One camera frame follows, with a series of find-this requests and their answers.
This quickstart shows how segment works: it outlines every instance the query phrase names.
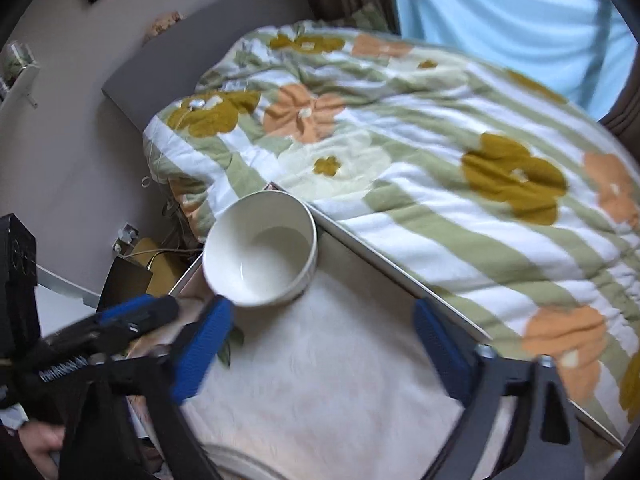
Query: human hand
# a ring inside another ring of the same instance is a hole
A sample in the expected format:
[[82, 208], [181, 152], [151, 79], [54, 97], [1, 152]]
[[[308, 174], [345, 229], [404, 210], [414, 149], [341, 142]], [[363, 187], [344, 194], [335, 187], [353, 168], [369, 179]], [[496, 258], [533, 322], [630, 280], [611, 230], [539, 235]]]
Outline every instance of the human hand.
[[27, 422], [18, 430], [18, 436], [33, 465], [45, 480], [57, 480], [58, 466], [49, 453], [62, 449], [65, 428], [37, 421]]

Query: gray headboard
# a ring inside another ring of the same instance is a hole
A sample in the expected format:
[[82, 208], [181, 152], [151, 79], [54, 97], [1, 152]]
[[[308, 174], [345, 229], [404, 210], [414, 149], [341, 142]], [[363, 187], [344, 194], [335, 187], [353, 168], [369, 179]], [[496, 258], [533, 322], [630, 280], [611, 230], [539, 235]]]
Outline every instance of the gray headboard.
[[200, 76], [243, 34], [312, 18], [306, 0], [216, 1], [149, 41], [102, 91], [142, 131], [170, 102], [192, 94]]

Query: floral duvet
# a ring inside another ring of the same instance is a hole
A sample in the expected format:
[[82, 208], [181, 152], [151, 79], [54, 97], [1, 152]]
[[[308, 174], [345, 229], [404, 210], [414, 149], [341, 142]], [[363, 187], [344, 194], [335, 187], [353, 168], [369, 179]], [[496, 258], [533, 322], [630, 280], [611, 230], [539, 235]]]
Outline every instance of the floral duvet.
[[266, 27], [153, 118], [145, 151], [201, 239], [275, 181], [502, 354], [554, 356], [613, 435], [640, 413], [640, 173], [534, 81], [356, 28]]

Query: metal screw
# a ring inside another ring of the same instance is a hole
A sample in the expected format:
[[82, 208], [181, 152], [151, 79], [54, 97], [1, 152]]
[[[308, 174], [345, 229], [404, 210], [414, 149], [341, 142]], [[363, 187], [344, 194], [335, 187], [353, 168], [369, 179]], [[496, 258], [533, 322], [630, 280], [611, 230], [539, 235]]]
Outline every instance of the metal screw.
[[556, 366], [556, 361], [550, 355], [541, 355], [538, 357], [538, 362], [545, 368], [553, 368]]
[[496, 356], [495, 350], [489, 345], [476, 346], [476, 353], [485, 359], [494, 359]]
[[89, 357], [89, 363], [92, 365], [103, 365], [107, 361], [105, 354], [93, 354]]
[[169, 345], [156, 345], [148, 353], [151, 357], [164, 357], [169, 354], [171, 347]]

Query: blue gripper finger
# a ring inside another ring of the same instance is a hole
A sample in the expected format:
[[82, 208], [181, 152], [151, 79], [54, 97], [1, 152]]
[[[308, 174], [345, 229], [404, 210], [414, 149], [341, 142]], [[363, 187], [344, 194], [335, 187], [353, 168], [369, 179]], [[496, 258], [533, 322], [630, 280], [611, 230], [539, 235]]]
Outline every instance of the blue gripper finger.
[[222, 348], [232, 323], [233, 304], [219, 298], [209, 310], [191, 342], [185, 346], [180, 360], [174, 365], [175, 382], [172, 397], [178, 405], [198, 393], [200, 384], [213, 358]]
[[430, 306], [428, 300], [415, 302], [414, 328], [447, 395], [466, 407], [472, 397], [474, 366], [470, 362], [470, 349], [475, 345], [473, 339], [466, 333], [459, 334], [457, 331], [462, 329], [437, 314], [436, 307]]
[[111, 319], [117, 318], [118, 316], [122, 316], [124, 314], [129, 314], [135, 310], [139, 310], [140, 308], [147, 306], [154, 301], [157, 301], [156, 298], [150, 296], [149, 294], [144, 294], [143, 296], [139, 296], [137, 298], [134, 298], [133, 300], [129, 300], [125, 303], [121, 303], [117, 306], [111, 307], [104, 312], [99, 312], [98, 318], [100, 320], [100, 324], [104, 325]]

